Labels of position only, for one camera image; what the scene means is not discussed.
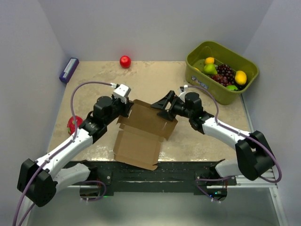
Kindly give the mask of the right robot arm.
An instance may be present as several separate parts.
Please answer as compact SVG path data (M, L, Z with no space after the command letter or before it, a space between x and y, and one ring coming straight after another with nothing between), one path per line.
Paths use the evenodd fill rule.
M210 172L210 181L215 185L238 175L254 181L275 165L274 156L261 132L239 131L216 121L212 114L203 109L198 93L184 91L177 96L171 90L151 107L158 110L159 117L168 121L173 121L176 116L187 118L194 130L214 137L235 150L235 159L221 160Z

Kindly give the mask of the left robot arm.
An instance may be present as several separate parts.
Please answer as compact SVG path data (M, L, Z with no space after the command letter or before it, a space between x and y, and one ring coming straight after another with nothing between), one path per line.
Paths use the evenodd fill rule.
M27 159L22 163L17 189L38 207L45 206L58 192L57 174L73 157L100 139L116 118L127 118L133 104L128 98L98 98L93 110L68 139L39 159Z

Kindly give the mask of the brown cardboard box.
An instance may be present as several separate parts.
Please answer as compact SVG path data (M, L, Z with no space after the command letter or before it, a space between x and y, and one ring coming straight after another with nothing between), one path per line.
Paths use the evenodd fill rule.
M155 170L161 145L172 135L178 121L167 121L149 103L134 100L129 116L120 116L113 148L114 160L146 170Z

